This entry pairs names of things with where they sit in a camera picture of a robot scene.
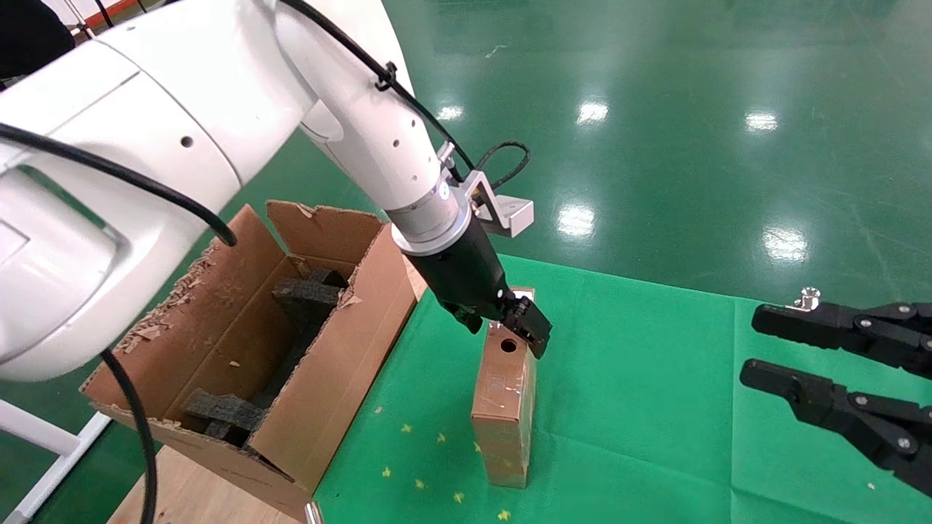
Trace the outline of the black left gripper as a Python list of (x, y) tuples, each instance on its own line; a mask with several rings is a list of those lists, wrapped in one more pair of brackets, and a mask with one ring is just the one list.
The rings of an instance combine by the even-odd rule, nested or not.
[(412, 243), (401, 234), (399, 248), (439, 304), (470, 333), (478, 333), (486, 319), (500, 319), (537, 360), (545, 355), (552, 322), (531, 296), (510, 294), (498, 253), (475, 216), (443, 247)]

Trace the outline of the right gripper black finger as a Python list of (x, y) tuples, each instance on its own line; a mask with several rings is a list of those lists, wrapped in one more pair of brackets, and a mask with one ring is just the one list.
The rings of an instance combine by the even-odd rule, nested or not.
[(822, 349), (843, 349), (916, 377), (931, 378), (930, 303), (889, 303), (857, 309), (823, 302), (812, 311), (762, 304), (751, 326)]
[(795, 418), (835, 432), (879, 469), (931, 495), (931, 409), (888, 396), (850, 392), (824, 377), (749, 359), (743, 385), (779, 396)]

